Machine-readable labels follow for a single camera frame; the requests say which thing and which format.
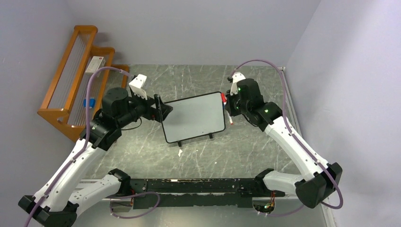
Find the black framed whiteboard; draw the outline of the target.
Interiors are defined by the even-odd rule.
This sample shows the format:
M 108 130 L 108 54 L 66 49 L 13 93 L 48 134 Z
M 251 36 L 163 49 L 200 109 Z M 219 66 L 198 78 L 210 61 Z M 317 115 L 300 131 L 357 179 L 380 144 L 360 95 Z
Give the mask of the black framed whiteboard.
M 165 141 L 177 143 L 209 136 L 226 129 L 222 93 L 219 91 L 166 102 L 173 110 L 162 122 Z

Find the red marker cap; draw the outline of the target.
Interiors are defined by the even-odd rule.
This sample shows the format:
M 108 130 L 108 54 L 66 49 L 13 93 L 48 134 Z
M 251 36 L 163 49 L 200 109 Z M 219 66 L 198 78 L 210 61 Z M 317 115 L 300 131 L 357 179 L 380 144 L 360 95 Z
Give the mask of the red marker cap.
M 222 98 L 223 104 L 226 104 L 227 103 L 227 99 L 226 99 L 226 96 L 225 96 L 224 93 L 221 93 L 221 98 Z

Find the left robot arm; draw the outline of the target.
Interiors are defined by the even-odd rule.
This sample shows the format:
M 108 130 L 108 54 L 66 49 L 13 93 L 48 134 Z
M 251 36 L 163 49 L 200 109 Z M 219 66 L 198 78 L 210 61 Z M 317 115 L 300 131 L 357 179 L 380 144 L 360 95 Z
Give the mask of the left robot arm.
M 70 227 L 85 210 L 104 198 L 128 198 L 134 194 L 131 178 L 120 169 L 79 191 L 78 183 L 89 167 L 121 137 L 123 128 L 146 118 L 162 122 L 173 108 L 159 95 L 139 97 L 117 87 L 107 91 L 102 108 L 82 131 L 75 147 L 52 178 L 18 205 L 44 227 Z

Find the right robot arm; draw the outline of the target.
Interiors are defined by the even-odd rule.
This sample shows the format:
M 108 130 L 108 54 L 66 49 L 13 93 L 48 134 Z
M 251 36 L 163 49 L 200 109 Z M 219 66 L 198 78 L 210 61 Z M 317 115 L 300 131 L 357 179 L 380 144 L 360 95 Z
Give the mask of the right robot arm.
M 265 102 L 254 79 L 232 77 L 225 97 L 225 109 L 230 116 L 242 115 L 253 126 L 271 137 L 291 158 L 299 170 L 298 175 L 267 169 L 260 173 L 255 190 L 261 196 L 271 191 L 294 194 L 300 202 L 315 208 L 337 191 L 342 167 L 330 163 L 317 154 L 299 135 L 274 102 Z

